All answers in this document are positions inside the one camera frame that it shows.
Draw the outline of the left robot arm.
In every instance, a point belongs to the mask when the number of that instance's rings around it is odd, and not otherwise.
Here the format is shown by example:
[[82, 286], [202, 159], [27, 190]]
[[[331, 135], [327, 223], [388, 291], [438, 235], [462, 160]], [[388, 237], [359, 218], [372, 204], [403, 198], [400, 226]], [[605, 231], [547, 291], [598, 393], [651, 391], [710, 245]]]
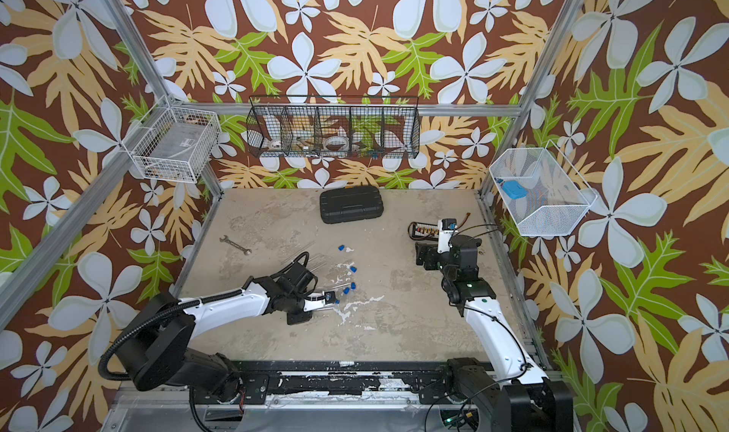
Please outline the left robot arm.
[[242, 390], [242, 374], [226, 356], [190, 348], [205, 332], [267, 314], [285, 314], [288, 325], [304, 324], [317, 310], [337, 303], [335, 291], [318, 287], [309, 269], [309, 253], [300, 253], [274, 274], [249, 277], [231, 291], [178, 299], [153, 297], [101, 356], [104, 380], [130, 381], [140, 391], [186, 386], [229, 402]]

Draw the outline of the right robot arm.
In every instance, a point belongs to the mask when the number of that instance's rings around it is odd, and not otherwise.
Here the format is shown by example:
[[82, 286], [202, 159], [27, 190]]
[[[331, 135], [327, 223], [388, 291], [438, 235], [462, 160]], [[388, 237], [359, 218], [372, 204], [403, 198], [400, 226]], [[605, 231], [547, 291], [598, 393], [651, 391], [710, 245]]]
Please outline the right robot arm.
[[442, 423], [456, 431], [571, 431], [573, 394], [548, 376], [512, 330], [495, 291], [480, 277], [480, 245], [451, 231], [415, 244], [417, 265], [440, 273], [450, 306], [476, 333], [491, 364], [447, 361], [439, 400], [458, 403], [459, 410]]

